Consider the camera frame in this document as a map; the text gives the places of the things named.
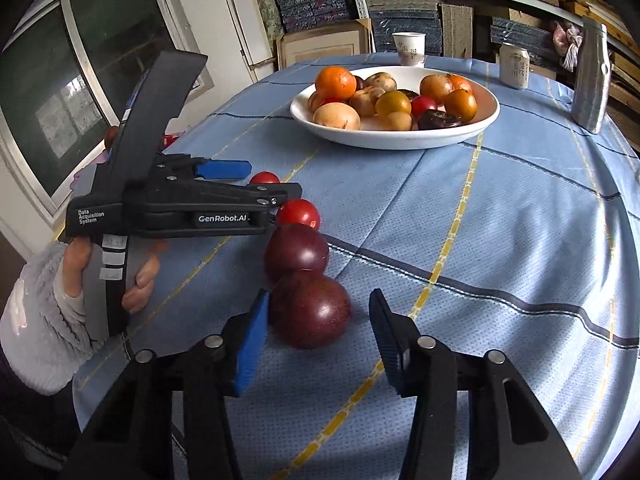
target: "white window frame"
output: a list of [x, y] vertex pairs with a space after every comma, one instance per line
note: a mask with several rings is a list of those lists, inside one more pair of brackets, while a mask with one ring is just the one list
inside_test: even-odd
[[[178, 50], [199, 52], [198, 45], [196, 44], [193, 33], [191, 32], [191, 25], [187, 20], [184, 10], [182, 9], [180, 0], [156, 0], [156, 2], [158, 3], [158, 7], [169, 35], [174, 42], [174, 46]], [[91, 89], [97, 107], [100, 109], [108, 124], [117, 126], [119, 124], [118, 118], [113, 111], [100, 82], [95, 76], [91, 63], [89, 62], [86, 50], [84, 49], [84, 45], [82, 44], [78, 33], [78, 26], [76, 25], [76, 20], [73, 16], [73, 10], [69, 0], [35, 0], [33, 5], [18, 24], [18, 27], [8, 43], [4, 46], [4, 49], [9, 47], [9, 45], [14, 42], [15, 38], [20, 36], [25, 30], [27, 30], [27, 28], [33, 25], [33, 23], [37, 22], [42, 16], [55, 9], [57, 6], [62, 8], [71, 48], [78, 60], [82, 76], [84, 77], [87, 86]], [[207, 69], [204, 68], [194, 83], [193, 89], [187, 98], [187, 102], [195, 99], [197, 96], [203, 94], [212, 87], [213, 81], [211, 76]], [[74, 174], [81, 168], [84, 168], [85, 165], [93, 160], [103, 149], [104, 142], [101, 141], [66, 177], [53, 195], [49, 196], [49, 193], [47, 193], [42, 184], [38, 181], [33, 170], [20, 151], [20, 148], [15, 142], [14, 136], [9, 129], [4, 114], [2, 113], [2, 109], [0, 108], [0, 153], [2, 154], [2, 158], [4, 158], [7, 167], [22, 188], [25, 195], [30, 199], [30, 202], [33, 203], [45, 222], [47, 222], [47, 224], [52, 228], [56, 227], [63, 221], [62, 217], [71, 193], [70, 184], [73, 181]]]

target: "white bowl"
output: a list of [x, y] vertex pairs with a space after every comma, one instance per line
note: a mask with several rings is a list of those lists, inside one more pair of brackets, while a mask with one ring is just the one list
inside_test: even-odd
[[[418, 92], [420, 81], [426, 75], [444, 74], [441, 70], [420, 68], [417, 66], [377, 66], [353, 70], [353, 75], [366, 79], [377, 72], [387, 72], [396, 80], [398, 89], [407, 89]], [[410, 132], [388, 132], [379, 130], [380, 123], [377, 118], [363, 118], [360, 130], [341, 130], [320, 126], [312, 122], [313, 114], [308, 110], [306, 102], [309, 96], [316, 90], [311, 85], [300, 92], [291, 103], [291, 115], [305, 128], [319, 137], [327, 140], [357, 146], [360, 148], [373, 148], [376, 150], [422, 150], [436, 148], [462, 142], [469, 137], [476, 136], [489, 124], [493, 123], [500, 113], [500, 103], [487, 88], [470, 80], [474, 96], [478, 102], [478, 113], [469, 124], [455, 128], [442, 130], [412, 130]]]

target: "window glass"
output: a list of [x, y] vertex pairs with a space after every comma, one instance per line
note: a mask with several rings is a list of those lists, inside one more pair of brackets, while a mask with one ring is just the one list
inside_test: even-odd
[[174, 49], [156, 0], [71, 0], [89, 61], [122, 119], [129, 95], [161, 50]]
[[49, 196], [102, 140], [107, 124], [82, 78], [60, 6], [0, 54], [0, 107]]

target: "white paper cup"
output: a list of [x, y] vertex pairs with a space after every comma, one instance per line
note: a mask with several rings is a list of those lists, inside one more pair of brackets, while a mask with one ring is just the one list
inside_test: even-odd
[[394, 42], [401, 66], [424, 67], [424, 34], [421, 32], [394, 32]]

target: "silver water bottle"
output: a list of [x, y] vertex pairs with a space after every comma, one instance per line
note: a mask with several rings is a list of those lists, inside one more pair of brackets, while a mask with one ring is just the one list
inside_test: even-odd
[[606, 113], [611, 80], [607, 27], [587, 16], [583, 20], [584, 39], [578, 51], [571, 117], [585, 130], [597, 134]]

